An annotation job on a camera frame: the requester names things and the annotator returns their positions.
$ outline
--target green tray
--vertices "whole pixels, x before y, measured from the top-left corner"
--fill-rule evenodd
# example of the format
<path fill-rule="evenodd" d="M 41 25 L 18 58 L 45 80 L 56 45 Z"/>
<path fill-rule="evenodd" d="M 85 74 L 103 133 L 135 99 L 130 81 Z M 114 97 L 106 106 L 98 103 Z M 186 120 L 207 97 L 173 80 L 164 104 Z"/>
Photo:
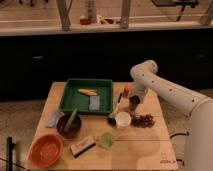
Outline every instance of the green tray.
<path fill-rule="evenodd" d="M 100 110 L 89 110 L 89 96 L 78 92 L 78 89 L 95 89 L 100 96 Z M 71 114 L 77 108 L 79 114 L 107 115 L 112 113 L 113 82 L 105 79 L 67 80 L 59 109 L 65 114 Z"/>

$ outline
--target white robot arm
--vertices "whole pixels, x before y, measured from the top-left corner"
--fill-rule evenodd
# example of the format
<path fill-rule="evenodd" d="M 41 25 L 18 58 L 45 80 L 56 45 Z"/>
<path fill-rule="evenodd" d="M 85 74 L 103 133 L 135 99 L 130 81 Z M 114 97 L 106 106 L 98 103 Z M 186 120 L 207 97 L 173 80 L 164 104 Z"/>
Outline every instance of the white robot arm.
<path fill-rule="evenodd" d="M 150 88 L 190 116 L 184 171 L 213 171 L 213 99 L 156 76 L 157 70 L 157 64 L 152 60 L 131 69 L 134 79 L 132 96 L 141 99 Z"/>

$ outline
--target orange bowl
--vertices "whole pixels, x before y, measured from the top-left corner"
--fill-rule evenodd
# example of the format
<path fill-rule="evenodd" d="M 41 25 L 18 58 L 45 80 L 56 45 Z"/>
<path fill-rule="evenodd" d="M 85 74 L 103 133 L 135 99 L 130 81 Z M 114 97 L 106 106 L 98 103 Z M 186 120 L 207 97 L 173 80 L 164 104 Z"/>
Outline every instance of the orange bowl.
<path fill-rule="evenodd" d="M 54 134 L 46 134 L 38 138 L 33 144 L 29 159 L 40 168 L 53 165 L 61 156 L 63 143 Z"/>

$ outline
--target wooden table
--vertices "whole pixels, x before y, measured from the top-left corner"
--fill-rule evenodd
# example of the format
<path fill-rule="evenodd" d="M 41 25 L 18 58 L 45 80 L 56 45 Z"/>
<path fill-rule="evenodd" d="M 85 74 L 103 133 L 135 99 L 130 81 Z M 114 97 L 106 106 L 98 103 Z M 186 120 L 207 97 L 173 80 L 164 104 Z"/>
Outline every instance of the wooden table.
<path fill-rule="evenodd" d="M 126 83 L 114 83 L 113 100 L 116 102 Z M 45 125 L 54 109 L 57 109 L 64 90 L 64 82 L 52 84 L 43 113 L 33 142 L 47 133 L 58 134 L 55 128 Z M 121 110 L 127 110 L 128 99 L 123 98 Z M 154 116 L 155 125 L 152 128 L 128 127 L 119 130 L 107 123 L 104 116 L 81 115 L 82 127 L 78 136 L 72 140 L 65 140 L 62 157 L 49 170 L 176 170 L 178 168 L 173 147 L 168 135 L 161 107 L 157 95 L 149 90 L 144 103 L 136 110 L 137 114 L 150 113 Z M 96 140 L 104 132 L 111 132 L 116 141 L 111 149 L 106 150 L 98 145 L 87 150 L 78 158 L 74 158 L 70 145 L 87 135 Z M 26 168 L 37 170 L 29 160 Z"/>

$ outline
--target grapes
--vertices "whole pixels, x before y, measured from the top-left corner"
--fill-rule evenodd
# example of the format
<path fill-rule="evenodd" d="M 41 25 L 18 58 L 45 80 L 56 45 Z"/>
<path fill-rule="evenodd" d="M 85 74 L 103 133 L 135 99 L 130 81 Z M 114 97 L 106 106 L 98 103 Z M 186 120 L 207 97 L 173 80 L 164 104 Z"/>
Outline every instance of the grapes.
<path fill-rule="evenodd" d="M 132 116 L 131 124 L 134 127 L 151 128 L 155 124 L 155 121 L 153 120 L 153 116 L 151 114 L 135 115 Z"/>

